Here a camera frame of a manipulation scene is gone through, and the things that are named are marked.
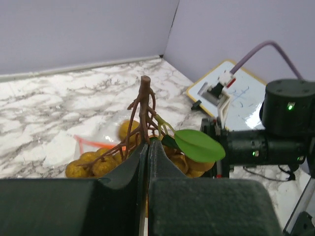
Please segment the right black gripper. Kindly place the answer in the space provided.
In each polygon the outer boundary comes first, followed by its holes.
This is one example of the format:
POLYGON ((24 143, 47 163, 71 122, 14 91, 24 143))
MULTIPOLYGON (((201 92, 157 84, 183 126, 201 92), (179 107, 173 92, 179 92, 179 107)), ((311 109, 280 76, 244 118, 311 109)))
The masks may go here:
POLYGON ((308 163, 315 176, 315 84, 280 79, 268 83, 260 108, 262 130, 228 131, 218 118, 204 118, 200 130, 219 142, 226 153, 210 171, 229 177, 235 166, 298 166, 308 163))

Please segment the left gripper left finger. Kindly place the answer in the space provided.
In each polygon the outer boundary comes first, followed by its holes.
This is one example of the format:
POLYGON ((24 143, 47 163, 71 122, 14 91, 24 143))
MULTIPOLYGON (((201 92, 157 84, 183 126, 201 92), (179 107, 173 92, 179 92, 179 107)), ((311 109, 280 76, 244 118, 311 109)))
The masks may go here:
POLYGON ((0 182, 3 236, 141 236, 148 146, 101 178, 17 178, 0 182))

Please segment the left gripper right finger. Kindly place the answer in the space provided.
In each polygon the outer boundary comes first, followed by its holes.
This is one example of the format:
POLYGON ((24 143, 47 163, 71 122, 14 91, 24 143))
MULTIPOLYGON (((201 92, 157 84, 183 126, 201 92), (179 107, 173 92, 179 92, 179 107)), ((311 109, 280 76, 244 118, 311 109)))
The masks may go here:
POLYGON ((255 180, 189 178, 160 141, 148 154, 151 236, 280 236, 271 198, 255 180))

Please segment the brown fake grape bunch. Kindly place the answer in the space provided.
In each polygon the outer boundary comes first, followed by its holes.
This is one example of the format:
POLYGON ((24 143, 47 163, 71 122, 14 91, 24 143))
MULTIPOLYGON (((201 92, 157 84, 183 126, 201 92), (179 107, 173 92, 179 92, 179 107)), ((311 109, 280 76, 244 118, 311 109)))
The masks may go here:
POLYGON ((65 170, 67 178, 102 177, 125 162, 141 143, 162 143, 162 149, 188 177, 199 177, 225 157, 223 146, 201 131, 175 130, 156 112, 151 79, 142 76, 137 97, 128 106, 131 115, 119 127, 120 143, 81 154, 65 170))

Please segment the clear orange zip bag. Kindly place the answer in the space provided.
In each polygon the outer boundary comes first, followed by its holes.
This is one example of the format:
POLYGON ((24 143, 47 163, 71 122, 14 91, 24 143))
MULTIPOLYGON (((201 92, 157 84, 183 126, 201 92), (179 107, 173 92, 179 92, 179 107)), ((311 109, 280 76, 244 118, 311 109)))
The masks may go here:
POLYGON ((100 123, 90 135, 74 135, 76 141, 74 160, 79 159, 81 154, 97 151, 100 148, 112 149, 120 143, 119 127, 122 121, 100 123))

